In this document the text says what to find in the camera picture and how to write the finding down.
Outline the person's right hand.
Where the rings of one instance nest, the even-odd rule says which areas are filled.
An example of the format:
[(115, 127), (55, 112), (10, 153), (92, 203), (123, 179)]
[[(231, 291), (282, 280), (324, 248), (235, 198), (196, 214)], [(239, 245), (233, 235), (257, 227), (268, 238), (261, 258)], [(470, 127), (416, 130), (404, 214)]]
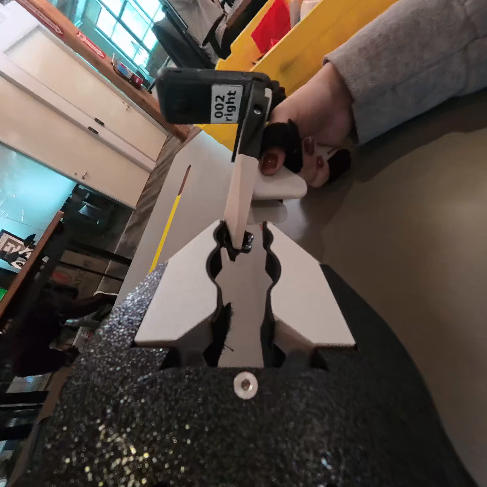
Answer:
[(319, 72), (289, 98), (280, 103), (271, 113), (265, 130), (281, 131), (276, 146), (266, 144), (261, 150), (259, 168), (263, 175), (271, 176), (291, 161), (297, 162), (301, 155), (301, 168), (297, 172), (309, 187), (320, 188), (336, 174), (347, 170), (331, 169), (324, 150), (318, 146), (339, 151), (352, 125), (352, 96), (338, 70), (325, 61)]

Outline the white door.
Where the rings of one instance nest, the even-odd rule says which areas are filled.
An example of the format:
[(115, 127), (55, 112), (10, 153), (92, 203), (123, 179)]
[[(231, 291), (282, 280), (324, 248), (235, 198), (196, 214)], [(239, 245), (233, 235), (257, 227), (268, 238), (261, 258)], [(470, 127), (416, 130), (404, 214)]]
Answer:
[(1, 24), (1, 76), (139, 167), (155, 167), (162, 126), (44, 27)]
[(1, 71), (1, 142), (135, 208), (155, 161), (32, 76), (26, 81)]

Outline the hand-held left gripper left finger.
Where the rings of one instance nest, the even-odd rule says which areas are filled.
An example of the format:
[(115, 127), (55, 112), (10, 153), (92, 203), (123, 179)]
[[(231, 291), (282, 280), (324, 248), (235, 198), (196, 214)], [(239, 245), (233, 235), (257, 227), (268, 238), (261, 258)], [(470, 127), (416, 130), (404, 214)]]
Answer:
[(217, 220), (169, 258), (135, 335), (138, 347), (222, 353), (228, 308), (216, 277), (222, 271), (226, 231), (225, 223)]

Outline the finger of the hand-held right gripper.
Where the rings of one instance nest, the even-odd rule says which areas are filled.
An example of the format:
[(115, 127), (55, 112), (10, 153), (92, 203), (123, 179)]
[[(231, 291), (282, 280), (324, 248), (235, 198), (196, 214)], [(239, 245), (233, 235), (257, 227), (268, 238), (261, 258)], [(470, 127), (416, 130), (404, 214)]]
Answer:
[(281, 200), (253, 200), (251, 202), (247, 224), (274, 224), (284, 222), (287, 218), (287, 208)]
[(264, 176), (256, 158), (237, 155), (223, 215), (227, 226), (223, 246), (228, 259), (236, 260), (241, 253), (244, 232), (250, 232), (247, 230), (247, 218), (253, 200), (281, 200), (284, 203), (299, 200), (306, 193), (306, 182), (287, 168), (282, 167), (275, 175)]

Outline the wooden desk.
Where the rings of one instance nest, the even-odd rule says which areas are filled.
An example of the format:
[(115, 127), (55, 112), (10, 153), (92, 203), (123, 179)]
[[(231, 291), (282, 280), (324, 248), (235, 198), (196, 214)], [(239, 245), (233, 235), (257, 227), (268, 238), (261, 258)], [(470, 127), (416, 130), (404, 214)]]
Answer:
[(44, 234), (41, 236), (35, 249), (32, 251), (31, 256), (26, 260), (26, 263), (17, 273), (5, 296), (2, 297), (1, 322), (5, 320), (4, 315), (6, 314), (9, 306), (13, 302), (15, 295), (21, 289), (22, 285), (30, 283), (35, 277), (36, 273), (40, 270), (40, 266), (42, 263), (42, 259), (45, 256), (47, 245), (53, 239), (53, 236), (57, 231), (63, 217), (63, 211), (58, 211), (55, 214)]

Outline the yellow plastic bin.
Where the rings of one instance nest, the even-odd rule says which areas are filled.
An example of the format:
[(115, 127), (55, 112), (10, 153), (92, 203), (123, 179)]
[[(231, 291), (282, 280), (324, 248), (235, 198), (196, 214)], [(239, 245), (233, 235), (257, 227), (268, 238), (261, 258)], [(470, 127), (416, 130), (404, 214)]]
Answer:
[(394, 1), (320, 1), (265, 55), (251, 33), (271, 9), (265, 5), (231, 45), (231, 55), (216, 70), (257, 71), (284, 87), (287, 95), (304, 85), (322, 67), (323, 58), (374, 20)]

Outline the chair with black jacket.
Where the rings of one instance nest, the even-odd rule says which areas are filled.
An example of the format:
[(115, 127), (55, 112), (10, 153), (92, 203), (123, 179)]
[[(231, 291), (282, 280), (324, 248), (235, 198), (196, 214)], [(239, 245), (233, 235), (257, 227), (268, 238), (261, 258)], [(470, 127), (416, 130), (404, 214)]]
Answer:
[(182, 33), (164, 17), (152, 27), (156, 39), (178, 68), (215, 69), (215, 63), (188, 33)]

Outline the red sign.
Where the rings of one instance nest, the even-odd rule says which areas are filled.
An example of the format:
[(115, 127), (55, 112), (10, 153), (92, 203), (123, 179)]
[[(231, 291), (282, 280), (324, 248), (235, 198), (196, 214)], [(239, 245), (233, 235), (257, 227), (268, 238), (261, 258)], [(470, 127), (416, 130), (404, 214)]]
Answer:
[(76, 37), (85, 44), (90, 50), (92, 50), (99, 58), (106, 58), (106, 54), (96, 44), (94, 44), (84, 33), (80, 30), (77, 31)]
[(44, 27), (57, 37), (64, 39), (64, 29), (57, 22), (47, 1), (16, 1), (20, 6), (33, 15)]

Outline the red plastic sheet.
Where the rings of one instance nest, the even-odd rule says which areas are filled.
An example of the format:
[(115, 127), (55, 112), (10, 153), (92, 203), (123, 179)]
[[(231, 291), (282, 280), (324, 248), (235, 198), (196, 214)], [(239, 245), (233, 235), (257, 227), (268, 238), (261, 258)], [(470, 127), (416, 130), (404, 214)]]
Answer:
[(291, 30), (290, 9), (287, 1), (273, 1), (251, 37), (261, 54), (271, 50)]

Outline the cardboard box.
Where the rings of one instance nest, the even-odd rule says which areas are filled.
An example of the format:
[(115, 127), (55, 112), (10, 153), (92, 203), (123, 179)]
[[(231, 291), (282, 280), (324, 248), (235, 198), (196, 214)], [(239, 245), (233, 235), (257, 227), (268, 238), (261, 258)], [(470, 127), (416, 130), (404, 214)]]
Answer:
[(104, 259), (65, 250), (50, 280), (74, 287), (78, 298), (87, 298), (97, 292), (108, 264)]

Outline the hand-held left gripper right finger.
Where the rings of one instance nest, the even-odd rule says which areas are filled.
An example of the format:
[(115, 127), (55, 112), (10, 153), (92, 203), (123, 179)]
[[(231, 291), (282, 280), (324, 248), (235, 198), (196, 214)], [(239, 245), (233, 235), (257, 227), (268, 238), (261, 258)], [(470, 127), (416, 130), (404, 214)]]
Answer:
[(356, 342), (320, 263), (273, 223), (263, 225), (265, 272), (271, 278), (263, 346), (288, 354), (354, 348)]

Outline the yellow tape strip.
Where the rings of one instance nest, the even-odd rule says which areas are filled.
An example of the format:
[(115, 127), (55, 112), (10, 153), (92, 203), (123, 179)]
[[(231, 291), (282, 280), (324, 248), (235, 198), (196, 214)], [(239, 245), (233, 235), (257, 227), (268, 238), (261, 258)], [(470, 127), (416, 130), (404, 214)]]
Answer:
[(177, 196), (176, 196), (176, 198), (174, 200), (174, 203), (172, 205), (172, 208), (170, 210), (170, 213), (169, 213), (169, 216), (167, 218), (167, 222), (165, 224), (163, 233), (162, 233), (161, 238), (159, 240), (159, 244), (158, 244), (158, 246), (156, 248), (156, 252), (155, 252), (154, 258), (153, 258), (153, 260), (151, 262), (151, 265), (150, 265), (150, 268), (149, 268), (149, 274), (154, 271), (156, 265), (159, 262), (160, 255), (161, 255), (161, 252), (163, 250), (164, 244), (166, 242), (166, 238), (167, 238), (167, 235), (169, 233), (171, 224), (173, 222), (174, 215), (175, 215), (176, 210), (178, 208), (178, 205), (179, 205), (179, 201), (180, 201), (181, 196), (182, 196), (182, 190), (180, 190), (180, 192), (177, 194)]

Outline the red fire extinguisher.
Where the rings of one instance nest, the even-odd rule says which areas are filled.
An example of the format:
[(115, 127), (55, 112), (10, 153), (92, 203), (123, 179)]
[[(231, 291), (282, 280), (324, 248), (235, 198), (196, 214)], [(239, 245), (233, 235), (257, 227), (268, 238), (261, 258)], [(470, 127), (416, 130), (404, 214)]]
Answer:
[(143, 78), (136, 75), (131, 69), (129, 69), (125, 64), (119, 61), (114, 61), (112, 63), (114, 71), (128, 81), (132, 86), (139, 89), (143, 85)]

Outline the large window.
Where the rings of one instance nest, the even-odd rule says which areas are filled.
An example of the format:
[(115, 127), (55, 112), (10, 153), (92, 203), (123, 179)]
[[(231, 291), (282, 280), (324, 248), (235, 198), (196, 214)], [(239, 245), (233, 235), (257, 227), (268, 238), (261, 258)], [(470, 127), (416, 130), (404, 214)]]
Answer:
[(79, 1), (76, 26), (109, 58), (150, 76), (160, 44), (152, 31), (165, 14), (160, 1)]

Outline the black and white marker sign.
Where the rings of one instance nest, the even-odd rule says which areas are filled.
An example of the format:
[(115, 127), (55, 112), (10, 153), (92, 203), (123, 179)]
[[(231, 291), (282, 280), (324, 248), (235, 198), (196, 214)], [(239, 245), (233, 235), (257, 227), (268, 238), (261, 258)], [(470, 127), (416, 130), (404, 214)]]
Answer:
[(1, 269), (16, 273), (21, 271), (35, 250), (36, 242), (36, 234), (22, 238), (2, 229)]

